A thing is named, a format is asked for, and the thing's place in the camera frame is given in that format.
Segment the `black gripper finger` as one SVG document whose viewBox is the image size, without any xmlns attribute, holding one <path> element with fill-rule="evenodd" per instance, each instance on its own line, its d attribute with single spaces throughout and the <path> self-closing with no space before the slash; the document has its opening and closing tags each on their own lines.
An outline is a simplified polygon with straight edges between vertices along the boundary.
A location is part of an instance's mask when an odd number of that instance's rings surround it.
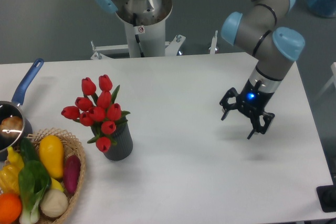
<svg viewBox="0 0 336 224">
<path fill-rule="evenodd" d="M 226 119 L 229 111 L 237 110 L 237 102 L 229 103 L 230 98 L 236 98 L 237 96 L 237 90 L 235 88 L 230 88 L 220 100 L 219 105 L 222 106 L 223 112 L 223 115 L 221 117 L 222 121 Z"/>
<path fill-rule="evenodd" d="M 261 115 L 255 112 L 250 112 L 248 117 L 250 118 L 253 129 L 247 136 L 250 139 L 255 133 L 265 134 L 275 118 L 275 114 L 263 112 Z"/>
</svg>

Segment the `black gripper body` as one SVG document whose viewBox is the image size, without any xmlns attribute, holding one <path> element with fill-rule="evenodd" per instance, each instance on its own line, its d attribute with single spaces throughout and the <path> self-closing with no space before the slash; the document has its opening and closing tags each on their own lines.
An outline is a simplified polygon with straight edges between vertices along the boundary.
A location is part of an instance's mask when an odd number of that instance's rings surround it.
<svg viewBox="0 0 336 224">
<path fill-rule="evenodd" d="M 252 122 L 260 122 L 260 117 L 270 121 L 275 117 L 273 113 L 265 111 L 265 107 L 273 93 L 263 92 L 261 90 L 262 87 L 261 80 L 258 80 L 255 84 L 248 80 L 241 93 L 236 97 L 238 110 L 249 117 Z"/>
</svg>

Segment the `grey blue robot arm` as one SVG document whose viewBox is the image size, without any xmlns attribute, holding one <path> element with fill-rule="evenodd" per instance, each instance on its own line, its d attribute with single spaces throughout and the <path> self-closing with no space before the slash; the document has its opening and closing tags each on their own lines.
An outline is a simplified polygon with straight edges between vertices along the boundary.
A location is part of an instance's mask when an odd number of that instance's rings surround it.
<svg viewBox="0 0 336 224">
<path fill-rule="evenodd" d="M 165 41 L 165 21 L 172 0 L 94 0 L 105 12 L 123 21 L 130 57 L 173 56 L 182 43 Z M 296 0 L 251 0 L 247 14 L 231 13 L 219 35 L 257 59 L 257 64 L 241 92 L 229 89 L 220 101 L 223 114 L 237 110 L 250 119 L 252 134 L 265 134 L 274 114 L 265 107 L 293 63 L 299 58 L 304 38 L 295 30 L 278 27 Z"/>
</svg>

